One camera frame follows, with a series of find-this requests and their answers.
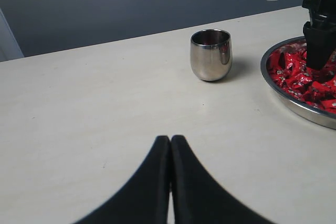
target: round metal tray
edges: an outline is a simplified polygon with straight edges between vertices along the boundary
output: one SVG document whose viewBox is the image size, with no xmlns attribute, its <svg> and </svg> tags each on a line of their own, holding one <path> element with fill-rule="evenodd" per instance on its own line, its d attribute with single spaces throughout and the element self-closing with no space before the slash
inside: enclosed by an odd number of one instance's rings
<svg viewBox="0 0 336 224">
<path fill-rule="evenodd" d="M 285 106 L 287 106 L 290 110 L 292 110 L 294 113 L 298 114 L 299 116 L 311 122 L 336 130 L 336 114 L 314 108 L 312 106 L 307 105 L 304 102 L 296 100 L 289 94 L 285 93 L 280 87 L 278 87 L 268 74 L 266 64 L 270 54 L 276 49 L 279 49 L 281 47 L 284 47 L 284 50 L 286 50 L 285 45 L 293 42 L 304 43 L 305 38 L 302 36 L 288 39 L 271 47 L 261 59 L 260 62 L 261 73 L 266 82 L 276 92 L 276 94 L 283 102 L 283 104 L 285 104 Z"/>
</svg>

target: cup rim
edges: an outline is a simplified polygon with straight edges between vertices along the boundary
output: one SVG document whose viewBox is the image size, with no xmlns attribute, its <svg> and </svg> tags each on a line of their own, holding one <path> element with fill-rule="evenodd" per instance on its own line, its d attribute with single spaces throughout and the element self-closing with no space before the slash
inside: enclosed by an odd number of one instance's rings
<svg viewBox="0 0 336 224">
<path fill-rule="evenodd" d="M 205 31 L 220 31 L 220 32 L 222 32 L 222 33 L 225 33 L 225 34 L 228 36 L 228 38 L 227 38 L 226 40 L 224 40 L 223 42 L 216 43 L 216 44 L 210 44 L 210 45 L 205 45 L 205 44 L 199 44 L 199 43 L 196 43 L 196 42 L 194 41 L 194 37 L 195 37 L 196 35 L 200 34 L 200 33 L 205 32 Z M 197 32 L 195 32 L 195 33 L 191 36 L 191 38 L 190 38 L 190 41 L 191 41 L 194 45 L 196 45 L 196 46 L 201 46 L 201 47 L 214 47 L 214 46 L 219 46 L 219 45 L 224 44 L 224 43 L 226 43 L 226 42 L 228 42 L 228 41 L 230 41 L 230 40 L 231 40 L 231 34 L 230 34 L 228 31 L 225 31 L 225 30 L 222 30 L 222 29 L 217 29 L 217 28 L 213 28 L 213 29 L 203 29 L 203 30 L 197 31 Z"/>
</svg>

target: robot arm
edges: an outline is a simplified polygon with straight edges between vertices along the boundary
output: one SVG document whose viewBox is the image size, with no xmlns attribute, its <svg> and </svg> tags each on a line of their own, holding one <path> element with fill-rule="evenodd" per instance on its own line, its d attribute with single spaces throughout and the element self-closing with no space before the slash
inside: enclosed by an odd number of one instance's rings
<svg viewBox="0 0 336 224">
<path fill-rule="evenodd" d="M 336 0 L 303 0 L 302 7 L 309 10 L 310 16 L 303 26 L 307 67 L 319 70 L 336 48 Z"/>
</svg>

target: white table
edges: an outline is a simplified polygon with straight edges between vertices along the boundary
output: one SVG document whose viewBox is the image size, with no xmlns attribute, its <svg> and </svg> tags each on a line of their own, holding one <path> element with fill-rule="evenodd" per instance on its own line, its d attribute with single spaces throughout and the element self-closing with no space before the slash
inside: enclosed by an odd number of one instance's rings
<svg viewBox="0 0 336 224">
<path fill-rule="evenodd" d="M 263 216 L 336 223 L 336 132 L 284 107 L 259 70 L 306 20 L 295 7 L 0 63 L 0 223 L 74 222 L 163 134 L 185 135 L 214 178 Z M 220 83 L 190 68 L 190 37 L 204 28 L 232 35 L 233 68 Z"/>
</svg>

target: stainless steel cup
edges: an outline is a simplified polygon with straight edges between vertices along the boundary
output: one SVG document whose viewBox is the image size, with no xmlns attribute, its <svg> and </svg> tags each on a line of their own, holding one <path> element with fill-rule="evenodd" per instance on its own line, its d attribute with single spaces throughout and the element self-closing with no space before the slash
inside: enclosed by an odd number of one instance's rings
<svg viewBox="0 0 336 224">
<path fill-rule="evenodd" d="M 194 74 L 203 81 L 225 77 L 232 66 L 230 34 L 219 29 L 195 33 L 191 37 L 190 62 Z"/>
</svg>

